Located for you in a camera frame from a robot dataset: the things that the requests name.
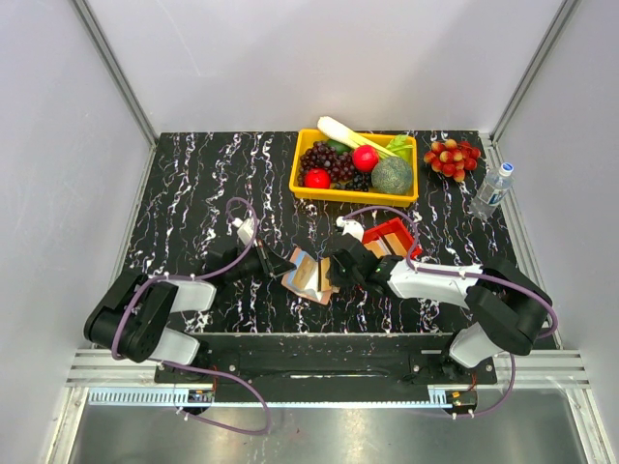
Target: red grapes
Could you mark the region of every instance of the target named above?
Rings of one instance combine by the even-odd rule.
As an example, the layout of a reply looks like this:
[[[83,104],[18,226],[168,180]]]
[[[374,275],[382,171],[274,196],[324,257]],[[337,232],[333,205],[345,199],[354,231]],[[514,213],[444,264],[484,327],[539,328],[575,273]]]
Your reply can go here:
[[[341,155],[336,153],[336,149],[327,145],[326,142],[314,142],[301,156],[301,169],[297,183],[299,187],[304,185],[306,174],[311,169],[318,167],[324,169],[329,174],[331,182],[335,183],[333,189],[347,189],[368,191],[370,187],[370,175],[358,171],[352,163],[352,154],[344,152]]]

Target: gray wall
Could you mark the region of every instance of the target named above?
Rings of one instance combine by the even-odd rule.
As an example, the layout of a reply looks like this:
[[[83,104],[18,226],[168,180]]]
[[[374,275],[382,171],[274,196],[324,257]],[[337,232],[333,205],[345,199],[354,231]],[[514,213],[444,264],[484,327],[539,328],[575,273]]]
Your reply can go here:
[[[584,1],[499,141],[568,347],[619,447],[619,4]]]
[[[90,4],[157,131],[490,131],[561,0]]]
[[[148,147],[68,1],[0,7],[0,460],[37,462]]]

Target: cable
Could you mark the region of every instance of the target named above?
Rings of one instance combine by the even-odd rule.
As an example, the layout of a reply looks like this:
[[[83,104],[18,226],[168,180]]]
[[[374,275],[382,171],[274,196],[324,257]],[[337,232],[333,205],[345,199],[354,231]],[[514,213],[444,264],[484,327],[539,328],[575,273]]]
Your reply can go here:
[[[112,358],[113,359],[115,359],[115,360],[122,360],[123,359],[123,357],[118,354],[118,345],[120,343],[121,334],[123,333],[123,330],[125,329],[125,326],[127,325],[127,321],[129,321],[129,317],[131,316],[132,311],[135,308],[135,305],[137,305],[137,302],[142,297],[142,295],[144,295],[144,292],[146,292],[148,287],[150,287],[154,283],[160,282],[162,280],[184,280],[184,281],[196,280],[196,279],[206,280],[208,278],[219,276],[219,275],[229,271],[230,269],[232,269],[237,264],[239,264],[241,262],[241,260],[243,258],[245,258],[245,256],[250,252],[250,249],[251,249],[251,247],[252,247],[252,245],[253,245],[253,243],[254,243],[257,235],[258,235],[258,228],[260,226],[260,221],[258,220],[258,215],[255,213],[255,209],[253,208],[251,203],[249,201],[247,201],[245,198],[240,198],[238,196],[230,198],[226,202],[226,204],[225,204],[226,213],[228,214],[229,217],[231,217],[231,214],[229,213],[230,204],[232,202],[234,202],[234,201],[241,202],[241,203],[243,203],[247,207],[247,209],[250,211],[251,217],[253,218],[254,223],[255,223],[255,227],[253,228],[253,231],[252,231],[252,234],[251,234],[251,239],[248,242],[248,244],[245,246],[245,248],[243,249],[241,254],[239,254],[239,256],[234,261],[229,263],[228,265],[223,266],[221,269],[218,269],[216,271],[212,271],[211,273],[208,273],[208,274],[205,274],[205,275],[198,275],[198,276],[155,275],[155,276],[149,278],[148,280],[146,280],[135,291],[135,294],[133,295],[132,299],[129,301],[129,304],[125,308],[125,312],[123,313],[123,316],[121,317],[120,323],[118,324],[118,329],[116,329],[116,333],[114,334],[114,338],[112,340],[112,346],[111,346],[111,352],[112,352]],[[256,435],[265,435],[265,434],[269,433],[269,430],[271,429],[271,425],[272,425],[271,411],[269,410],[269,406],[264,401],[262,396],[260,396],[260,393],[258,393],[258,391],[254,387],[252,387],[250,384],[248,384],[245,380],[241,379],[240,377],[237,377],[236,375],[228,374],[227,372],[219,372],[219,371],[210,370],[210,369],[201,369],[201,368],[192,367],[192,366],[189,366],[189,365],[178,364],[176,362],[164,362],[164,363],[166,363],[169,366],[175,367],[177,369],[187,370],[187,371],[190,371],[190,372],[197,372],[197,373],[208,374],[208,375],[212,375],[214,377],[225,377],[227,379],[233,380],[234,382],[242,385],[247,390],[249,390],[256,397],[256,399],[258,401],[260,401],[260,404],[262,404],[262,409],[264,409],[264,412],[265,412],[266,417],[267,417],[267,424],[264,426],[264,428],[261,428],[260,430],[246,430],[244,428],[234,427],[232,425],[227,425],[225,423],[217,422],[215,420],[201,418],[199,416],[196,416],[196,415],[193,415],[193,414],[190,414],[190,413],[186,413],[186,417],[191,417],[192,419],[194,419],[196,421],[208,423],[210,425],[214,425],[215,427],[224,428],[226,430],[230,430],[230,431],[236,432],[236,433],[242,433],[242,434],[245,434],[245,435],[256,436]]]
[[[404,218],[411,225],[413,229],[413,245],[411,246],[410,249],[408,249],[406,253],[406,264],[408,264],[408,266],[411,269],[415,269],[415,266],[413,265],[413,260],[411,258],[411,254],[415,250],[417,245],[419,244],[419,230],[417,229],[417,224],[415,223],[415,221],[412,218],[410,218],[408,215],[406,215],[402,211],[397,210],[396,208],[392,208],[389,206],[367,206],[365,208],[361,208],[359,210],[353,211],[352,213],[349,213],[348,215],[344,216],[344,219],[350,219],[361,213],[365,213],[367,211],[375,211],[375,210],[384,210],[384,211],[389,211],[391,213],[394,213],[400,216],[401,218]],[[461,277],[460,273],[455,272],[455,271],[429,269],[429,268],[424,268],[423,266],[418,266],[417,271],[422,272],[422,273],[427,273],[427,274],[434,274],[436,276],[452,276],[452,277],[458,277],[458,278]],[[550,316],[550,319],[552,321],[548,330],[540,333],[538,335],[538,338],[544,338],[546,336],[551,336],[552,334],[556,332],[557,327],[559,325],[559,319],[557,317],[557,313],[555,312],[554,308],[550,304],[548,304],[546,300],[540,297],[537,293],[534,293],[528,288],[522,287],[521,285],[517,285],[515,283],[509,282],[508,280],[495,277],[493,275],[485,275],[485,274],[478,274],[478,273],[464,273],[464,276],[480,278],[482,280],[487,280],[488,282],[498,283],[499,285],[512,288],[526,295],[527,297],[532,298],[533,300],[535,300],[536,302],[538,302],[540,305],[544,307],[544,309],[547,311],[548,316]],[[493,406],[490,406],[488,409],[485,409],[483,411],[480,411],[479,413],[476,413],[475,416],[483,417],[483,416],[486,416],[496,411],[512,394],[512,391],[514,390],[514,383],[516,381],[516,359],[514,358],[514,355],[511,353],[510,353],[510,360],[512,361],[512,376],[510,378],[510,383],[507,389],[505,390],[505,394],[501,397],[501,399],[499,399],[499,401],[496,404],[494,404]]]
[[[516,382],[516,358],[514,358],[514,355],[512,353],[510,353],[510,361],[512,362],[512,375],[510,377],[510,383],[508,384],[507,389],[505,390],[505,394],[501,396],[501,399],[499,399],[496,403],[494,403],[489,408],[484,409],[483,411],[480,411],[479,413],[475,413],[475,416],[458,416],[459,419],[473,419],[474,417],[482,418],[483,416],[487,416],[488,414],[491,414],[497,409],[499,409],[501,405],[505,401],[507,401],[507,398],[509,398],[512,392],[514,391],[514,383]]]
[[[269,406],[267,405],[262,395],[260,395],[258,390],[256,390],[254,387],[252,387],[242,378],[237,377],[236,375],[228,374],[227,372],[220,372],[218,370],[211,370],[211,369],[202,369],[200,367],[192,367],[190,365],[178,364],[177,362],[164,361],[163,363],[166,365],[169,365],[170,367],[174,367],[175,369],[188,370],[190,372],[196,372],[198,374],[207,374],[207,375],[213,375],[213,376],[218,376],[218,377],[225,377],[226,379],[233,380],[237,384],[242,385],[247,390],[249,390],[251,394],[253,394],[253,396],[255,396],[255,398],[262,405],[262,409],[264,410],[264,414],[266,415],[266,418],[267,418],[267,423],[264,426],[264,428],[261,428],[259,430],[246,430],[245,428],[238,428],[238,427],[235,427],[234,425],[228,425],[227,423],[221,423],[215,420],[201,418],[200,416],[196,416],[195,414],[185,413],[186,418],[192,418],[194,421],[208,423],[209,425],[214,425],[215,427],[224,428],[225,430],[229,430],[231,432],[242,433],[244,435],[251,435],[251,436],[266,435],[271,430],[271,426],[273,425],[273,419],[271,417],[271,410],[269,409]]]
[[[391,213],[395,213],[396,215],[400,216],[401,218],[404,218],[411,225],[411,227],[413,229],[414,239],[413,239],[413,245],[411,246],[410,249],[408,249],[408,252],[406,253],[406,263],[408,264],[408,266],[411,269],[415,269],[415,266],[413,265],[413,260],[412,260],[412,258],[410,256],[411,256],[411,253],[415,250],[415,248],[419,244],[419,230],[417,229],[417,224],[415,223],[415,221],[413,219],[411,219],[409,216],[407,216],[406,214],[404,214],[402,211],[399,211],[396,208],[391,208],[389,206],[367,206],[365,208],[361,208],[360,210],[353,211],[352,213],[344,216],[344,219],[350,219],[353,216],[357,216],[360,213],[365,213],[366,211],[373,211],[373,210],[384,210],[384,211],[389,211]],[[422,272],[422,273],[427,273],[427,274],[434,274],[436,276],[448,276],[448,277],[458,277],[458,278],[461,277],[461,274],[459,272],[457,272],[457,271],[446,271],[446,270],[440,270],[440,269],[430,269],[430,268],[424,268],[423,266],[418,266],[417,267],[417,271]],[[557,313],[552,308],[552,306],[550,304],[548,304],[548,302],[546,300],[544,300],[542,297],[540,297],[537,293],[532,292],[528,288],[525,288],[525,287],[523,287],[521,285],[509,282],[508,280],[505,280],[505,279],[499,278],[499,277],[495,277],[493,275],[478,274],[478,273],[464,273],[464,276],[472,277],[472,278],[479,278],[479,279],[482,279],[482,280],[487,280],[488,282],[492,282],[492,283],[498,283],[499,285],[503,285],[505,287],[512,288],[512,289],[514,289],[514,290],[516,290],[516,291],[526,295],[527,297],[532,298],[533,300],[535,300],[536,302],[538,302],[540,305],[542,305],[544,307],[544,309],[546,310],[546,312],[550,316],[550,319],[552,320],[552,323],[550,324],[550,327],[548,328],[548,330],[545,331],[545,332],[540,333],[538,335],[538,338],[544,338],[544,337],[550,336],[550,335],[552,335],[552,334],[554,334],[556,332],[557,327],[559,325],[559,320],[558,320],[558,317],[557,317]]]
[[[232,269],[234,266],[239,264],[243,258],[245,258],[247,256],[247,254],[250,252],[250,249],[251,249],[251,246],[253,245],[253,242],[255,241],[255,238],[258,235],[258,227],[260,225],[260,221],[258,220],[258,216],[255,213],[255,209],[250,204],[250,202],[247,201],[245,198],[240,198],[238,196],[232,197],[232,198],[230,198],[226,202],[225,209],[226,209],[227,213],[228,213],[228,210],[229,210],[229,205],[233,201],[239,201],[239,202],[243,203],[248,208],[248,210],[250,210],[251,217],[253,218],[253,220],[255,221],[255,224],[256,224],[255,227],[253,228],[253,232],[251,234],[251,240],[245,246],[245,248],[243,249],[241,254],[239,254],[239,256],[237,256],[237,258],[234,259],[234,261],[232,261],[228,265],[223,266],[221,269],[219,269],[217,271],[213,271],[213,272],[205,274],[205,275],[198,275],[196,277],[190,277],[190,276],[186,276],[186,275],[155,275],[155,276],[149,278],[148,280],[146,280],[135,291],[135,294],[133,295],[133,297],[129,301],[129,304],[125,308],[125,312],[123,313],[123,316],[120,319],[120,323],[118,324],[118,329],[116,330],[116,333],[114,334],[114,338],[112,340],[112,346],[111,346],[112,358],[114,358],[115,360],[122,360],[123,359],[123,357],[118,354],[118,345],[120,343],[121,334],[123,333],[123,330],[125,329],[125,326],[127,325],[127,321],[129,321],[129,317],[132,314],[132,310],[135,308],[135,305],[137,305],[137,302],[142,297],[142,295],[144,295],[144,292],[148,289],[148,287],[150,287],[154,283],[160,282],[162,280],[184,280],[184,281],[195,280],[195,279],[206,280],[207,278],[212,278],[212,277],[215,277],[215,276],[219,276],[220,274],[223,274],[223,273],[229,271],[230,269]]]

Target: red tomato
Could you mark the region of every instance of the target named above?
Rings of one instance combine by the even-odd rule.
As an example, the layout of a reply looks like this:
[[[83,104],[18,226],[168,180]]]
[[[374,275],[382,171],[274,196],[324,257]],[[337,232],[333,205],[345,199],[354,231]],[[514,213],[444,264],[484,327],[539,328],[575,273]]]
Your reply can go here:
[[[310,189],[328,189],[331,185],[331,178],[329,173],[324,169],[311,169],[306,174],[304,186]]]
[[[378,164],[378,152],[374,147],[362,145],[352,153],[352,163],[363,172],[371,172]]]

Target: leek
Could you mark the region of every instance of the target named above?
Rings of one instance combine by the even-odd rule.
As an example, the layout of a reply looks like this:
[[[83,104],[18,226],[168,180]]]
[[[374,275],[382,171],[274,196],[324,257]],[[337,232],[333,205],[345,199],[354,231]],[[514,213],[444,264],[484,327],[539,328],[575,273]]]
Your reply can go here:
[[[373,147],[378,152],[378,156],[383,160],[388,157],[395,157],[396,154],[390,152],[385,147],[381,147],[377,143],[372,142],[371,140],[367,140],[365,137],[362,137],[357,132],[349,129],[342,123],[339,123],[333,118],[329,116],[323,116],[318,120],[318,129],[327,135],[329,138],[337,140],[339,143],[343,143],[344,145],[352,148],[359,148],[362,145],[369,145]]]

